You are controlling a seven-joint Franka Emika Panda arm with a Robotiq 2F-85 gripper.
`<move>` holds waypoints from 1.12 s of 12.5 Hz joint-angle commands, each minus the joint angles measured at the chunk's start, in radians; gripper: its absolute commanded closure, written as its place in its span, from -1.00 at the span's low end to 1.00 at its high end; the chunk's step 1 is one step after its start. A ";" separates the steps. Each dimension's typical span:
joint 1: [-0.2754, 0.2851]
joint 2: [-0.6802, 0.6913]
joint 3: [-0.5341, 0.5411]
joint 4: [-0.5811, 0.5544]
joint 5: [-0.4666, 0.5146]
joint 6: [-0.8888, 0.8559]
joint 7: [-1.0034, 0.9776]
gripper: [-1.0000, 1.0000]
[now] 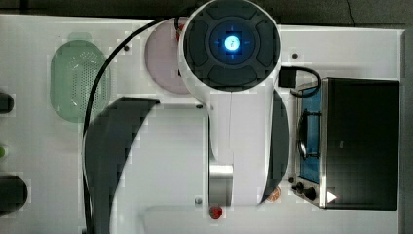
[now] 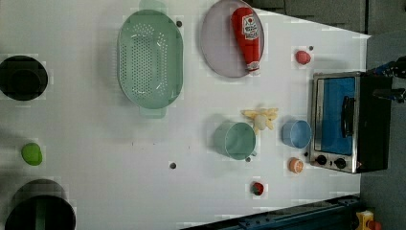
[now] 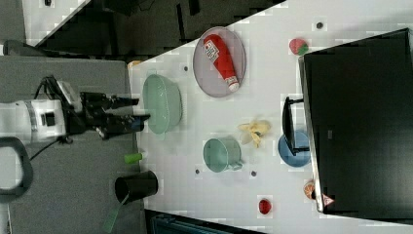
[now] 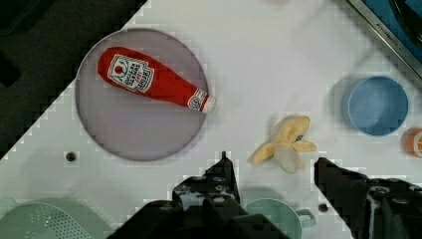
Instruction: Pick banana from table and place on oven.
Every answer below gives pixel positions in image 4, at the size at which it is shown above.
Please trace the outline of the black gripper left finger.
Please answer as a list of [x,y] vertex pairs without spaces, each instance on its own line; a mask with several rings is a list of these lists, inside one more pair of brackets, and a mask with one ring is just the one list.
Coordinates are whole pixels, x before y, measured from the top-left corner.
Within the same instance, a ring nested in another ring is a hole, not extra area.
[[203,175],[190,176],[172,190],[172,200],[180,203],[184,210],[201,206],[206,197],[228,197],[240,202],[234,165],[225,151]]

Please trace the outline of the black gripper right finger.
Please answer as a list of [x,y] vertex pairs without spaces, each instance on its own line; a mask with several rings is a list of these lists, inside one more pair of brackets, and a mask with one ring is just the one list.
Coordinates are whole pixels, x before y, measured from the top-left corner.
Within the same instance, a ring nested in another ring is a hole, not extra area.
[[422,239],[421,188],[398,178],[371,179],[321,157],[314,181],[353,239]]

